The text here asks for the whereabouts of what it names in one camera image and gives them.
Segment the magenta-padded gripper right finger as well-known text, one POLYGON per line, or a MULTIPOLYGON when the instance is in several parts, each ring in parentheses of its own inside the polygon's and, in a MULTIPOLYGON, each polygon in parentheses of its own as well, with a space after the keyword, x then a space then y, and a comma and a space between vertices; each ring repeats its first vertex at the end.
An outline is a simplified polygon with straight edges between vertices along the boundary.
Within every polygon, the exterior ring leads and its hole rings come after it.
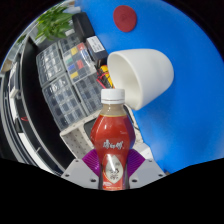
POLYGON ((152 159, 145 159, 134 149, 129 151, 127 157, 127 186, 143 187, 165 177, 165 173, 152 159))

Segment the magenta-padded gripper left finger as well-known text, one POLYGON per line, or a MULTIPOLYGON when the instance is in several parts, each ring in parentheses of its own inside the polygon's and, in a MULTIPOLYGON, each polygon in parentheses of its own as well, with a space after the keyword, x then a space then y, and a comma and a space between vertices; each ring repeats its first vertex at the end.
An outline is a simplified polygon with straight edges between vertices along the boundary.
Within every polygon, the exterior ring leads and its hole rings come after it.
POLYGON ((84 188, 98 189, 100 183, 100 163, 96 150, 91 150, 82 159, 74 159, 62 178, 84 188))

